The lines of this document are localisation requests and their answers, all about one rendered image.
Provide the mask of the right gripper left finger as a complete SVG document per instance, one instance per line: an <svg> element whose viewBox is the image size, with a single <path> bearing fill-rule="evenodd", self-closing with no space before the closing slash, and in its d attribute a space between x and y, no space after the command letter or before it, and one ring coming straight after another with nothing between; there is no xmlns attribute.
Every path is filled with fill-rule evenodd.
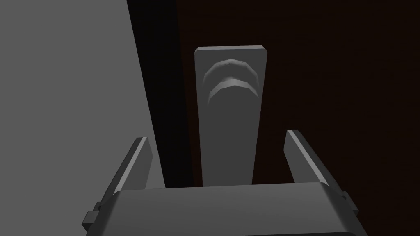
<svg viewBox="0 0 420 236"><path fill-rule="evenodd" d="M145 189L153 154L147 137L136 138L101 200L104 205L121 190Z"/></svg>

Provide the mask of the dark brown door leaf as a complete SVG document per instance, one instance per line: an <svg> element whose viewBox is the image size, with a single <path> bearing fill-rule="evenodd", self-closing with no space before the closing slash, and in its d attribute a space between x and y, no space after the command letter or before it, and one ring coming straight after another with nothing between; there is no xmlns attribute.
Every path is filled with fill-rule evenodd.
<svg viewBox="0 0 420 236"><path fill-rule="evenodd" d="M420 0L176 0L192 168L201 186L194 52L262 45L254 184L292 182L299 130L368 236L420 236Z"/></svg>

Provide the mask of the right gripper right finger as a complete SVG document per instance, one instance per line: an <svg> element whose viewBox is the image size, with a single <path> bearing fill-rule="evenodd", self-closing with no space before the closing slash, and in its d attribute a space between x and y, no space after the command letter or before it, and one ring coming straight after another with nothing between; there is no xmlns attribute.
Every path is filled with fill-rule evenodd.
<svg viewBox="0 0 420 236"><path fill-rule="evenodd" d="M321 182L338 195L342 189L298 130L286 131L283 152L295 183Z"/></svg>

